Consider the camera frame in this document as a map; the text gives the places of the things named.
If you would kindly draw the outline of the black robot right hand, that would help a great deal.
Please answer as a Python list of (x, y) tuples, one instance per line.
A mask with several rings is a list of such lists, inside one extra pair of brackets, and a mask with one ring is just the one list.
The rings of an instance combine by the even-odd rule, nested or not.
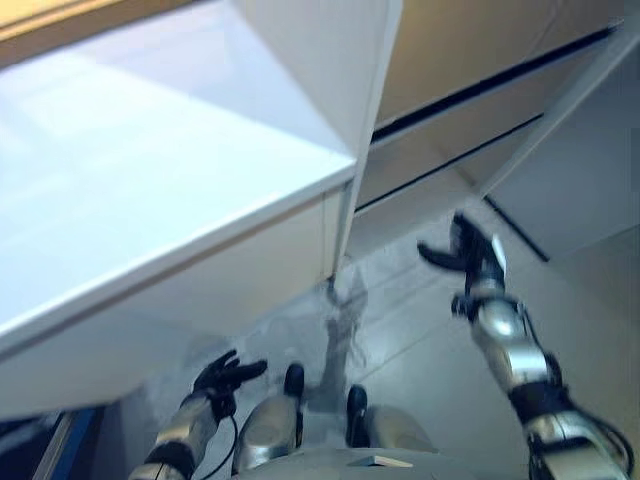
[(504, 285), (505, 260), (496, 253), (493, 242), (462, 211), (455, 212), (449, 236), (449, 251), (436, 250), (425, 242), (418, 242), (420, 257), (436, 267), (464, 273), (470, 285), (481, 280)]

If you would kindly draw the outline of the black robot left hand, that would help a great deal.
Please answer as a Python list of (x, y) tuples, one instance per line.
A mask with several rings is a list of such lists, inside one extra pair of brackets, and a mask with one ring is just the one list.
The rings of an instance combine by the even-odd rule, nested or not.
[(217, 394), (233, 393), (245, 382), (264, 374), (268, 362), (264, 359), (242, 364), (235, 349), (209, 363), (196, 377), (193, 392), (213, 391)]

